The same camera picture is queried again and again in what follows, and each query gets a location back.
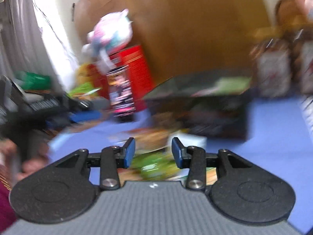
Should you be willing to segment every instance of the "person's arm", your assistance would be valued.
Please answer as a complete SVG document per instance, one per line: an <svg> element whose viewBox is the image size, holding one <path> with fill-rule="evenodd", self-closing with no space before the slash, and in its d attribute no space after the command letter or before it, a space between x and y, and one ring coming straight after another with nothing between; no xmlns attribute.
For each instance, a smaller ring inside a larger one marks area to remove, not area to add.
<svg viewBox="0 0 313 235"><path fill-rule="evenodd" d="M10 157L16 152L16 145L10 141L0 141L0 153L4 157L4 165L0 165L0 234L16 220L15 213L9 203L10 193ZM39 155L22 164L24 173L17 174L17 181L42 169L48 163L48 146L42 144Z"/></svg>

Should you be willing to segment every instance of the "green bag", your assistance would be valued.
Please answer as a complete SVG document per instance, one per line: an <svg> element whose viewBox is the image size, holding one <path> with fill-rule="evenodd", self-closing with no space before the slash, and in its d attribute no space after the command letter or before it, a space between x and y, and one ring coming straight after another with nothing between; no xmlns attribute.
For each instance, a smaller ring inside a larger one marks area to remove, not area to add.
<svg viewBox="0 0 313 235"><path fill-rule="evenodd" d="M16 73L16 79L21 81L20 87L23 90L51 89L51 79L49 76L21 71Z"/></svg>
<svg viewBox="0 0 313 235"><path fill-rule="evenodd" d="M90 91L92 91L94 89L93 85L91 82L85 82L82 85L74 88L73 90L71 90L68 95L73 98L75 95L77 94L85 94L88 93Z"/></svg>

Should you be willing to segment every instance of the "snack package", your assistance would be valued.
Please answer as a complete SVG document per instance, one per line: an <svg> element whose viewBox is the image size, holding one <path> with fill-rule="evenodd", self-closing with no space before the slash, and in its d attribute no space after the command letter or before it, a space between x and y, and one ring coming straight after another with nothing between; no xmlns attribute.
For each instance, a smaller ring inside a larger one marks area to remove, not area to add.
<svg viewBox="0 0 313 235"><path fill-rule="evenodd" d="M140 174L143 180L165 180L180 171L175 161L161 151L136 156L131 168Z"/></svg>
<svg viewBox="0 0 313 235"><path fill-rule="evenodd" d="M107 74L112 110L122 122L132 121L136 110L127 68L120 66Z"/></svg>
<svg viewBox="0 0 313 235"><path fill-rule="evenodd" d="M253 34L255 46L250 52L255 81L262 97L286 96L291 86L288 43L277 27L260 28Z"/></svg>
<svg viewBox="0 0 313 235"><path fill-rule="evenodd" d="M290 43L293 79L299 83L301 93L313 93L313 23L288 26L286 39Z"/></svg>
<svg viewBox="0 0 313 235"><path fill-rule="evenodd" d="M162 149L167 146L167 139L171 131L158 128L140 128L120 132L109 136L112 145L122 146L129 137L136 140L135 155L142 155Z"/></svg>

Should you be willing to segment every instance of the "maroon clothing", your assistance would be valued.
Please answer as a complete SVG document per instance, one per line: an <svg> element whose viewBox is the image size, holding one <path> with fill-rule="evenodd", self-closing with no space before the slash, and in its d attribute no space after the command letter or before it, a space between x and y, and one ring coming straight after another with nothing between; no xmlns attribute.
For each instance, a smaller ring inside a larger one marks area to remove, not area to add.
<svg viewBox="0 0 313 235"><path fill-rule="evenodd" d="M0 233L16 220L9 203L9 190L0 182Z"/></svg>

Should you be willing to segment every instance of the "person's hand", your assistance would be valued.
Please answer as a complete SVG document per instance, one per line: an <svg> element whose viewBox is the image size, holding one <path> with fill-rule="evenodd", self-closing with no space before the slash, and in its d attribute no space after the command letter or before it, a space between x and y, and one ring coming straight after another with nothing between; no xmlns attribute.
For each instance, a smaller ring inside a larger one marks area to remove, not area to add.
<svg viewBox="0 0 313 235"><path fill-rule="evenodd" d="M10 162L12 156L17 151L17 146L11 140L4 140L0 142L0 153L3 154L4 165L0 167L0 174L4 176L7 181L11 181L12 179L20 181L25 177L33 174L34 172L42 169L48 164L48 146L47 144L41 144L40 149L38 151L38 156L25 161L22 164L22 173L18 173L16 178L12 178L10 174Z"/></svg>

